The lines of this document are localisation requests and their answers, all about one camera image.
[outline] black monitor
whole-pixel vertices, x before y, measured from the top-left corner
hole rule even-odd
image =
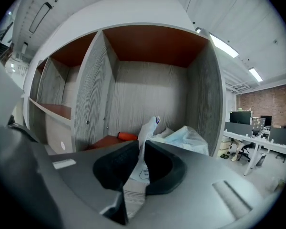
[[[261,118],[265,118],[265,126],[271,126],[272,116],[270,115],[261,115]]]
[[[249,125],[251,121],[251,111],[231,111],[230,122]]]

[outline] white desk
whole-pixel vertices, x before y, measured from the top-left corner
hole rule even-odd
[[[254,137],[235,134],[233,132],[228,132],[228,131],[224,131],[224,136],[227,136],[227,137],[230,137],[236,140],[240,140],[240,141],[245,140],[245,141],[256,144],[250,163],[246,171],[244,172],[244,176],[248,175],[250,168],[253,168],[256,165],[257,153],[261,149],[262,146],[264,146],[264,148],[268,150],[270,149],[270,150],[273,150],[273,151],[276,151],[282,154],[286,154],[286,145],[271,143],[259,137],[254,138]]]

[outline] floor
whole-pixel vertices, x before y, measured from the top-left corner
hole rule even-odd
[[[261,149],[261,152],[267,154],[267,149]],[[265,157],[265,160],[260,167],[255,167],[249,171],[247,176],[244,176],[247,165],[249,164],[247,159],[242,157],[240,161],[231,161],[234,155],[230,155],[228,159],[217,158],[224,165],[238,173],[241,177],[250,181],[259,193],[266,198],[273,193],[274,187],[279,180],[286,182],[286,161],[283,163],[281,157],[276,159],[278,153],[270,151]]]

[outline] rectangular light fixture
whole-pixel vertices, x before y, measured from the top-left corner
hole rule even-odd
[[[21,53],[25,54],[25,51],[27,50],[28,44],[26,42],[23,43]]]
[[[35,33],[37,27],[39,26],[39,24],[43,20],[44,16],[46,16],[46,14],[50,11],[50,9],[52,9],[52,6],[48,2],[45,2],[42,5],[40,10],[36,14],[36,17],[34,18],[32,25],[29,28],[30,32]]]
[[[196,32],[199,33],[201,31],[200,28],[196,28]],[[222,51],[226,52],[229,54],[232,58],[235,58],[239,55],[237,51],[235,51],[233,48],[231,48],[227,43],[224,41],[220,40],[219,38],[215,37],[210,33],[210,36],[212,38],[212,41],[214,42],[214,45],[221,49]]]
[[[255,68],[249,69],[249,72],[257,79],[258,82],[262,82],[263,79],[259,76]]]

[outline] ceiling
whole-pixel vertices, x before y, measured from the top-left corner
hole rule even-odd
[[[15,20],[15,50],[29,44],[26,57],[33,57],[51,33],[68,17],[100,0],[22,0]],[[29,27],[40,7],[53,9],[34,34]],[[239,56],[231,58],[217,50],[226,87],[245,93],[286,83],[286,28],[268,0],[179,0],[195,27],[208,30],[233,47]],[[263,81],[248,71],[254,67]]]

